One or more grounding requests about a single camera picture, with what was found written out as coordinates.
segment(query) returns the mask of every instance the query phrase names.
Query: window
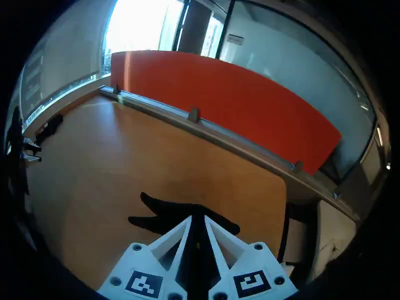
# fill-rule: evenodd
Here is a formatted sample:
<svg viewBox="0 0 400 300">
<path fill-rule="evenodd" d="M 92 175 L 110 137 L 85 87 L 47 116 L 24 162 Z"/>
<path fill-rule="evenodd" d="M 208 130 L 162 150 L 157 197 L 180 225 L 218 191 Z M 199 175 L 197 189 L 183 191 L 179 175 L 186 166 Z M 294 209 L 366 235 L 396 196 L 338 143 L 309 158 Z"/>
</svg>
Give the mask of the window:
<svg viewBox="0 0 400 300">
<path fill-rule="evenodd" d="M 170 51 L 183 8 L 179 0 L 118 0 L 105 34 L 102 75 L 111 72 L 111 54 Z"/>
</svg>

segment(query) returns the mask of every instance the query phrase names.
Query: white wall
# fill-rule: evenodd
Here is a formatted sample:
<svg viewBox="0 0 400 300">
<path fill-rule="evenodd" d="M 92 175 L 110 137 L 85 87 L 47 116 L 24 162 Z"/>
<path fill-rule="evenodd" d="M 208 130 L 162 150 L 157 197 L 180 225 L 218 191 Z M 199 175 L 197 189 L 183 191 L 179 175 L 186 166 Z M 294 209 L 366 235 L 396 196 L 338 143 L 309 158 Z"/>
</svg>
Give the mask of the white wall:
<svg viewBox="0 0 400 300">
<path fill-rule="evenodd" d="M 336 69 L 311 49 L 253 21 L 243 14 L 242 8 L 237 9 L 238 5 L 243 4 L 235 4 L 221 59 L 272 79 L 322 113 L 342 134 L 334 160 L 343 175 L 360 159 L 373 126 L 355 91 Z M 228 34 L 243 37 L 242 45 L 227 42 Z"/>
</svg>

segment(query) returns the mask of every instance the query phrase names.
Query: screw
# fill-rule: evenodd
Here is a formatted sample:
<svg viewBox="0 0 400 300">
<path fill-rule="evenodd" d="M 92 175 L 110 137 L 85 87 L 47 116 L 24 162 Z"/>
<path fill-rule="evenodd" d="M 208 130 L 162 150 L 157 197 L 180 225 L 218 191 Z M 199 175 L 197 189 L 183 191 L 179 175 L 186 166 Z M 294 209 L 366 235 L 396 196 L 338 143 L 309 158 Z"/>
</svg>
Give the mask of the screw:
<svg viewBox="0 0 400 300">
<path fill-rule="evenodd" d="M 168 295 L 168 300 L 182 300 L 182 296 L 176 292 L 173 292 Z"/>
<path fill-rule="evenodd" d="M 112 284 L 113 286 L 117 287 L 117 286 L 121 285 L 122 281 L 118 277 L 111 277 L 111 279 L 109 280 L 109 283 Z"/>
<path fill-rule="evenodd" d="M 214 300 L 227 300 L 228 295 L 225 294 L 224 292 L 218 292 L 214 295 L 213 299 Z"/>
<path fill-rule="evenodd" d="M 285 279 L 281 276 L 275 278 L 275 280 L 273 281 L 277 286 L 283 285 L 285 282 Z"/>
</svg>

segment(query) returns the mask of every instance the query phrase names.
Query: desk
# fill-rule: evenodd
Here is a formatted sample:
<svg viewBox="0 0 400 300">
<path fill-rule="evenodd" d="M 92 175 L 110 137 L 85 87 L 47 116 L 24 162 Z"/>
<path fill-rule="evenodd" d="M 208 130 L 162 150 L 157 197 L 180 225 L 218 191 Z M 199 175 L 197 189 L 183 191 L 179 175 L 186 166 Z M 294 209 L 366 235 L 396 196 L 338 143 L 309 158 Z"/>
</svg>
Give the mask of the desk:
<svg viewBox="0 0 400 300">
<path fill-rule="evenodd" d="M 29 199 L 52 253 L 98 289 L 132 242 L 159 236 L 140 193 L 203 204 L 240 225 L 238 237 L 277 255 L 286 186 L 267 170 L 142 112 L 94 96 L 64 116 L 28 169 Z"/>
</svg>

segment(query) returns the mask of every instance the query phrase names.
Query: glass window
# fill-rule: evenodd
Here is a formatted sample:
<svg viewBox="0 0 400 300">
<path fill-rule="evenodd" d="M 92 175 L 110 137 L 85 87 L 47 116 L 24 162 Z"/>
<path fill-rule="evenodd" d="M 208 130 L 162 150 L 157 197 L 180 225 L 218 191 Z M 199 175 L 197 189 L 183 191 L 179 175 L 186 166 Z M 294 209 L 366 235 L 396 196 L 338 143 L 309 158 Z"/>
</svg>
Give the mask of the glass window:
<svg viewBox="0 0 400 300">
<path fill-rule="evenodd" d="M 118 0 L 105 34 L 102 74 L 111 71 L 112 53 L 170 51 L 182 8 L 179 0 Z"/>
<path fill-rule="evenodd" d="M 237 1 L 220 59 L 277 82 L 323 114 L 342 135 L 331 157 L 341 179 L 360 160 L 374 128 L 373 106 L 352 70 L 315 33 Z"/>
<path fill-rule="evenodd" d="M 205 33 L 204 44 L 203 48 L 201 49 L 201 56 L 206 56 L 213 59 L 216 57 L 223 27 L 224 25 L 220 21 L 214 18 L 214 16 L 211 16 L 207 27 L 207 32 Z"/>
</svg>

